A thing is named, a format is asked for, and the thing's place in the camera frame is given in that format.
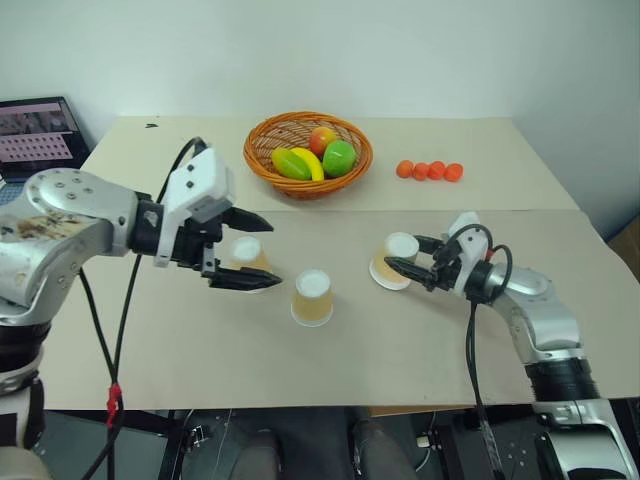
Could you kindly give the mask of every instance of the table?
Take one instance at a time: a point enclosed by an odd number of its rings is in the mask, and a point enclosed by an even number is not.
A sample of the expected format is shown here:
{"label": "table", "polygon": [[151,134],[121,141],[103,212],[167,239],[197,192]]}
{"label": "table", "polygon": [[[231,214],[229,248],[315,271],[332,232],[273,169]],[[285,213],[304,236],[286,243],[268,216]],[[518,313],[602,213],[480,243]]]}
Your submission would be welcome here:
{"label": "table", "polygon": [[[519,265],[554,280],[579,319],[601,393],[640,393],[640,288],[508,119],[355,122],[374,146],[371,172],[335,198],[304,204],[276,194],[243,165],[244,136],[257,119],[129,117],[116,122],[87,170],[155,192],[188,137],[199,134],[212,141],[236,172],[238,205],[258,210],[274,225],[274,232],[258,236],[284,279],[259,294],[210,290],[196,272],[155,269],[145,259],[123,348],[127,408],[472,404],[464,363],[467,302],[444,292],[429,294],[418,285],[386,291],[367,271],[388,233],[439,234],[463,208],[479,210],[496,241],[512,247]],[[159,127],[147,129],[147,123]],[[437,138],[421,140],[422,131]],[[437,154],[464,163],[464,181],[396,179],[399,158],[418,158],[410,155],[410,147],[393,154],[403,145],[397,141],[400,132],[407,132],[405,143],[424,152],[421,160]],[[423,143],[428,146],[418,150]],[[492,167],[480,168],[483,162]],[[527,183],[531,177],[541,190]],[[486,194],[478,196],[483,185]],[[514,185],[520,186],[517,195]],[[381,200],[376,189],[391,192],[392,200]],[[216,250],[223,261],[237,235],[225,232]],[[314,249],[293,248],[294,241]],[[86,265],[110,344],[132,261],[132,256],[100,257]],[[327,271],[336,292],[334,317],[317,329],[300,327],[289,315],[295,276],[309,267]],[[528,380],[504,322],[481,308],[477,329],[486,402],[530,402]],[[102,409],[108,376],[77,284],[54,319],[45,351],[41,372],[47,408]]]}

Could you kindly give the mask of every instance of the yellow banana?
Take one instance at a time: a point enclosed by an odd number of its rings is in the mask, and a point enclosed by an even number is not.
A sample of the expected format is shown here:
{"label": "yellow banana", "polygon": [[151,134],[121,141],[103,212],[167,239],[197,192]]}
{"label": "yellow banana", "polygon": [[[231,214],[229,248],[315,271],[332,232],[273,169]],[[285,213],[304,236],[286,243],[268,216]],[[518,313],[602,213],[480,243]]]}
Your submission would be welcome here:
{"label": "yellow banana", "polygon": [[311,171],[311,180],[316,182],[324,180],[324,170],[322,169],[322,164],[320,163],[320,160],[318,160],[318,157],[316,157],[311,150],[296,147],[292,148],[291,152],[295,153],[304,161],[304,163],[307,164],[307,167],[309,167],[309,170]]}

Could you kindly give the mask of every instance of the wicker basket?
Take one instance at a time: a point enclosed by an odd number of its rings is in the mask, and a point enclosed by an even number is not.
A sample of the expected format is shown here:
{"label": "wicker basket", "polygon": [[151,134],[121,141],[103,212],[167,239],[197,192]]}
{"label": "wicker basket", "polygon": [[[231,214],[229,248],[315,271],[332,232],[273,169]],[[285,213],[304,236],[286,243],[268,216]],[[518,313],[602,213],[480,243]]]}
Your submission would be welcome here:
{"label": "wicker basket", "polygon": [[[294,180],[280,175],[271,162],[276,147],[308,148],[311,131],[318,126],[331,128],[356,150],[356,164],[342,177],[323,181]],[[244,158],[254,173],[282,193],[300,200],[324,197],[355,182],[365,174],[373,160],[371,144],[364,133],[350,123],[315,112],[283,113],[268,118],[251,130],[244,142]]]}

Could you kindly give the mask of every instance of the green apple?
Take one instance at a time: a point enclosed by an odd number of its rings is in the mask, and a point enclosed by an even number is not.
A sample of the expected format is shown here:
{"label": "green apple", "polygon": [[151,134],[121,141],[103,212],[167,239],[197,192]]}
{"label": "green apple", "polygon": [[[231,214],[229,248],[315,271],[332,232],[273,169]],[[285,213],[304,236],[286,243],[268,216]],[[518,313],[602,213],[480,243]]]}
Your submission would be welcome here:
{"label": "green apple", "polygon": [[356,163],[356,151],[348,142],[336,140],[329,144],[322,157],[322,168],[331,177],[349,173]]}

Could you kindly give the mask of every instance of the black cable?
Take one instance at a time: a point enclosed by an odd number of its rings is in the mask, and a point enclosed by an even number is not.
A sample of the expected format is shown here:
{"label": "black cable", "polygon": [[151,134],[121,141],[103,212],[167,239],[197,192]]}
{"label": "black cable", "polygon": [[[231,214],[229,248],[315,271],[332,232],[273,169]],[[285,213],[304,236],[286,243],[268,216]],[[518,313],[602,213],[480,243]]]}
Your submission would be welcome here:
{"label": "black cable", "polygon": [[98,341],[100,342],[100,349],[102,350],[102,354],[104,355],[104,361],[107,364],[107,369],[109,370],[109,377],[111,378],[111,383],[115,383],[116,381],[116,373],[113,365],[113,361],[111,360],[111,354],[109,353],[109,347],[107,346],[107,342],[104,338],[104,332],[102,331],[102,327],[100,326],[100,319],[98,318],[98,309],[96,308],[96,302],[93,298],[93,292],[91,291],[91,286],[89,285],[89,280],[84,273],[84,270],[81,268],[78,272],[78,276],[80,277],[80,282],[82,282],[82,286],[84,287],[84,293],[87,296],[87,302],[89,302],[89,310],[91,310],[91,319],[93,320],[93,326],[96,330],[96,335],[98,336]]}
{"label": "black cable", "polygon": [[469,370],[469,377],[471,378],[471,386],[473,387],[473,394],[476,401],[476,411],[478,414],[478,422],[480,424],[480,430],[482,432],[482,439],[489,455],[489,464],[493,472],[493,478],[495,480],[505,480],[504,471],[502,469],[502,462],[500,461],[500,455],[498,453],[498,447],[493,435],[493,431],[489,425],[489,418],[480,396],[480,388],[478,386],[478,372],[476,368],[476,347],[475,347],[475,322],[476,322],[476,309],[478,304],[471,302],[471,312],[469,314],[469,324],[467,325],[467,338],[466,338],[466,358],[467,369]]}
{"label": "black cable", "polygon": [[502,250],[504,252],[504,255],[507,257],[507,270],[504,274],[504,280],[502,280],[502,283],[496,289],[496,291],[493,292],[489,303],[493,303],[500,295],[504,293],[504,291],[507,289],[507,285],[509,284],[509,280],[511,280],[511,274],[513,273],[513,255],[511,254],[511,249],[506,245],[500,244],[493,249],[493,253],[495,254],[500,250]]}
{"label": "black cable", "polygon": [[[513,255],[511,249],[506,245],[498,245],[492,249],[493,253],[502,250],[507,257],[507,269],[504,275],[504,279],[500,286],[493,292],[488,303],[493,303],[500,295],[504,293],[511,279],[513,272]],[[480,424],[480,430],[482,431],[482,439],[484,441],[487,453],[489,455],[489,463],[493,471],[493,477],[496,480],[504,480],[505,474],[502,469],[502,462],[500,461],[500,455],[496,444],[493,431],[489,425],[489,418],[480,395],[480,387],[478,384],[478,371],[476,365],[476,311],[478,309],[478,303],[471,302],[471,311],[469,313],[469,323],[467,325],[467,335],[465,342],[465,354],[467,360],[467,370],[469,371],[469,377],[471,379],[471,386],[473,388],[473,394],[476,402],[476,411],[478,414],[478,421]]]}
{"label": "black cable", "polygon": [[[89,310],[91,310],[91,319],[93,320],[93,326],[96,330],[96,335],[98,336],[98,341],[100,342],[100,349],[102,350],[102,354],[104,356],[104,361],[107,365],[107,369],[109,370],[109,377],[111,378],[111,384],[117,383],[117,373],[115,367],[113,365],[113,361],[111,360],[111,355],[109,354],[109,347],[107,346],[107,342],[104,338],[104,332],[102,330],[102,326],[100,325],[100,319],[98,317],[98,309],[96,308],[96,302],[93,297],[93,291],[91,290],[91,285],[89,285],[89,280],[84,273],[84,270],[81,268],[78,272],[78,276],[80,277],[80,282],[82,282],[82,286],[84,287],[84,292],[87,296],[87,302],[89,303]],[[120,421],[120,425],[122,425],[122,420],[124,419],[124,404],[119,402],[119,413],[118,420]],[[107,444],[110,443],[113,445],[116,437],[120,433],[120,428],[118,430],[109,429],[107,430]],[[107,464],[107,478],[108,480],[115,480],[115,454],[113,453],[113,449],[108,449],[108,464]]]}
{"label": "black cable", "polygon": [[104,458],[113,448],[113,445],[116,442],[116,438],[118,438],[118,435],[120,434],[120,430],[122,430],[122,425],[124,423],[124,402],[122,400],[122,397],[118,399],[118,410],[120,413],[118,414],[116,423],[111,429],[111,435],[109,435],[107,443],[105,443],[104,447],[102,448],[102,450],[100,450],[100,453],[88,468],[87,472],[82,476],[82,480],[89,480],[93,476],[93,474],[96,473],[96,470],[98,470],[98,467],[100,467],[100,464],[102,463]]}
{"label": "black cable", "polygon": [[[184,147],[182,147],[182,149],[178,153],[178,156],[176,157],[173,164],[171,165],[171,169],[169,170],[169,173],[167,174],[167,177],[165,178],[164,183],[162,184],[162,188],[160,189],[158,199],[156,200],[158,203],[160,203],[164,198],[164,195],[167,191],[167,186],[169,185],[169,177],[171,176],[171,173],[173,173],[173,171],[180,166],[182,159],[187,154],[187,152],[191,149],[191,147],[195,147],[195,153],[197,154],[203,149],[205,149],[206,146],[207,146],[206,143],[200,137],[194,137],[191,140],[189,140]],[[120,323],[118,325],[118,336],[116,338],[116,350],[115,350],[113,363],[110,363],[108,350],[106,350],[107,353],[105,354],[106,355],[105,359],[109,358],[109,361],[107,362],[107,364],[108,365],[110,364],[110,372],[112,371],[113,373],[112,379],[111,379],[112,383],[118,383],[118,373],[120,371],[120,357],[122,354],[124,330],[127,324],[129,306],[131,305],[131,298],[133,296],[133,289],[135,287],[136,277],[138,276],[138,270],[140,268],[141,260],[142,260],[142,255],[140,254],[137,255],[133,263],[133,268],[131,269],[131,275],[129,277],[129,285],[127,287],[127,293],[125,295],[124,305],[122,306],[122,315],[120,316]],[[104,342],[104,335],[102,335],[102,330],[100,330],[100,335],[98,337],[102,338],[101,340],[101,344],[102,344]],[[108,455],[109,457],[108,466],[107,466],[109,480],[113,479],[112,475],[114,475],[113,472],[115,471],[115,451],[113,447],[115,445],[116,438],[120,433],[120,429],[122,428],[122,421],[124,419],[124,403],[122,402],[121,397],[118,400],[118,408],[119,408],[118,422],[116,422],[116,426],[114,426],[112,430],[113,435],[108,437],[105,447],[102,449],[102,451],[100,452],[100,455],[98,456],[98,458],[96,458],[92,467],[89,469],[89,471],[87,471],[83,479],[90,478],[95,473],[95,471],[98,469],[98,467],[100,466],[100,463],[102,463],[106,455]]]}
{"label": "black cable", "polygon": [[[191,147],[195,147],[196,153],[199,153],[202,149],[206,148],[206,143],[200,137],[193,137],[189,140],[184,147],[178,153],[178,156],[173,161],[171,168],[169,169],[169,173],[167,174],[164,183],[162,184],[162,188],[160,189],[160,193],[158,194],[157,203],[162,202],[164,195],[167,191],[167,186],[169,184],[169,177],[173,173],[175,169],[180,166],[182,159],[187,154],[187,152],[191,149]],[[138,276],[138,270],[140,268],[140,262],[142,261],[142,255],[137,255],[136,260],[133,263],[133,268],[131,269],[131,275],[129,276],[129,286],[127,287],[127,294],[125,296],[124,305],[122,307],[122,315],[120,316],[120,325],[118,327],[118,336],[116,338],[116,352],[114,356],[114,366],[116,371],[116,376],[120,371],[120,356],[122,354],[122,341],[124,339],[124,329],[127,323],[127,316],[129,315],[129,305],[131,304],[131,297],[133,295],[133,289],[136,284],[136,277]]]}

